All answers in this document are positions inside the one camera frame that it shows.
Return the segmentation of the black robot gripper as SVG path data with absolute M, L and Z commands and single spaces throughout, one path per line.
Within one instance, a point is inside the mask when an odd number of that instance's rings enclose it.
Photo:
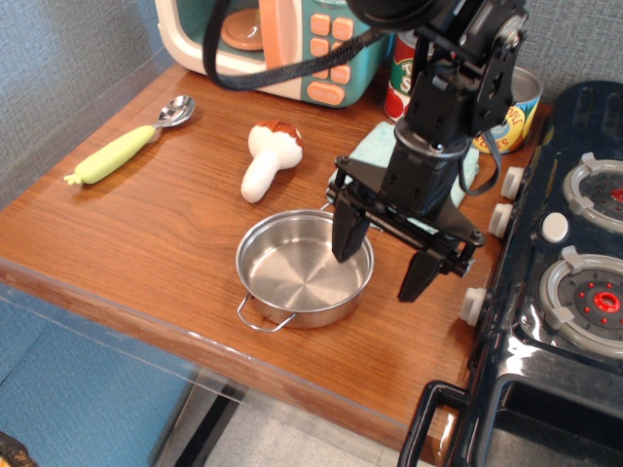
M 467 195 L 477 193 L 464 181 L 463 161 L 470 141 L 432 143 L 395 125 L 395 147 L 387 168 L 348 157 L 335 161 L 338 170 L 327 196 L 335 207 L 332 251 L 339 263 L 360 248 L 371 227 L 378 227 L 412 247 L 415 254 L 398 293 L 413 303 L 440 274 L 465 275 L 482 247 L 482 233 L 455 207 L 451 189 L 457 176 Z M 414 217 L 439 229 L 426 233 L 411 226 Z

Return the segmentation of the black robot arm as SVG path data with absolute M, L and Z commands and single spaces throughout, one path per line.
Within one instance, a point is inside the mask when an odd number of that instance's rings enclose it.
M 454 186 L 469 195 L 465 159 L 514 103 L 511 84 L 527 19 L 521 1 L 353 1 L 377 32 L 412 32 L 414 82 L 394 127 L 389 162 L 378 167 L 339 158 L 328 194 L 334 206 L 332 251 L 339 262 L 378 226 L 415 253 L 398 297 L 412 302 L 440 274 L 464 275 L 483 234 L 457 209 Z

